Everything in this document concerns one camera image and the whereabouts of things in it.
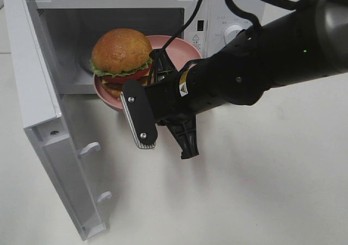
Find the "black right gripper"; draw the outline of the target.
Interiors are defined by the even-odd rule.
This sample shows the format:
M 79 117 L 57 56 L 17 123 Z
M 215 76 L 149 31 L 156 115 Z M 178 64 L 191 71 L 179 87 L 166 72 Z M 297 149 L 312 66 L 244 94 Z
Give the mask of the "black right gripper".
M 188 77 L 196 71 L 189 65 L 180 72 L 166 51 L 161 48 L 150 53 L 152 66 L 151 83 L 145 87 L 151 111 L 158 125 L 166 125 L 182 149 L 181 159 L 198 156 L 196 113 L 189 106 L 194 83 Z

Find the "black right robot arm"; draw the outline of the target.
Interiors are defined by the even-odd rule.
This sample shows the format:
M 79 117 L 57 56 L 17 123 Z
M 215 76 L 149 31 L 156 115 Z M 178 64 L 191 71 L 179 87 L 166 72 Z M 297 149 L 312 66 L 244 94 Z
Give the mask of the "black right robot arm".
M 347 0 L 262 1 L 289 14 L 261 26 L 226 0 L 252 26 L 212 56 L 190 60 L 142 91 L 145 117 L 134 134 L 140 146 L 154 146 L 161 124 L 180 144 L 182 158 L 194 157 L 198 113 L 224 103 L 250 106 L 271 88 L 347 72 Z

